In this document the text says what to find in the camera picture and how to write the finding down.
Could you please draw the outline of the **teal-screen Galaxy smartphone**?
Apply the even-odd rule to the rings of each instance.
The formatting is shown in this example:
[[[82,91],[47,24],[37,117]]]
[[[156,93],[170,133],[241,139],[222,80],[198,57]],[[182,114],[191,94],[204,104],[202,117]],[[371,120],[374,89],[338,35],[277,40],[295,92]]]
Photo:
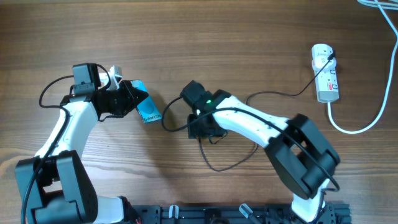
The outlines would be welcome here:
[[[147,92],[147,88],[142,80],[132,80],[132,86],[138,90]],[[141,115],[144,123],[151,123],[161,120],[162,115],[156,107],[150,95],[137,106],[138,113]]]

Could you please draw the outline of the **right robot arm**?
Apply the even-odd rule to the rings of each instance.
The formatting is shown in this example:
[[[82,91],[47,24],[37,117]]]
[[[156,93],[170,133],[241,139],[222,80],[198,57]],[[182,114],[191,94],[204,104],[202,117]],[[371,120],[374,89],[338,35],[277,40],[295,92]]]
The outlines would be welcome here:
[[[333,184],[340,157],[308,117],[273,116],[254,109],[224,90],[211,93],[191,81],[180,97],[192,108],[188,136],[193,139],[225,137],[236,132],[261,146],[280,180],[293,193],[292,212],[305,223],[319,221],[324,195]]]

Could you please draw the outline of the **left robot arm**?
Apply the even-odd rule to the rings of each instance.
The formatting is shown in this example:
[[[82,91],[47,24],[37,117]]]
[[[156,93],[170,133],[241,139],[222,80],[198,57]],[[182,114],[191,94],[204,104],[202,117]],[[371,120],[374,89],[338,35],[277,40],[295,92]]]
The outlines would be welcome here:
[[[17,163],[21,223],[142,223],[126,197],[97,195],[81,162],[92,129],[104,121],[102,114],[123,118],[149,96],[115,68],[100,74],[101,67],[72,67],[74,84],[52,106],[60,116],[50,137],[32,158]]]

